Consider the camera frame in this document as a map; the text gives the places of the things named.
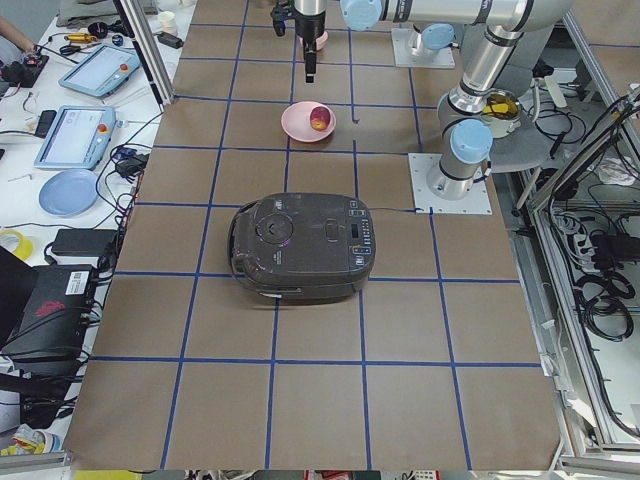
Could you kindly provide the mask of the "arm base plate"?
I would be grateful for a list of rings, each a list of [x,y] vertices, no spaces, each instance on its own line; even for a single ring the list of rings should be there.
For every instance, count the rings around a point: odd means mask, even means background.
[[[391,30],[396,67],[453,69],[455,61],[451,44],[455,37],[451,24],[432,24],[423,30],[394,28]]]
[[[491,215],[487,182],[480,166],[466,180],[453,180],[440,168],[442,155],[408,155],[414,209],[424,214]]]

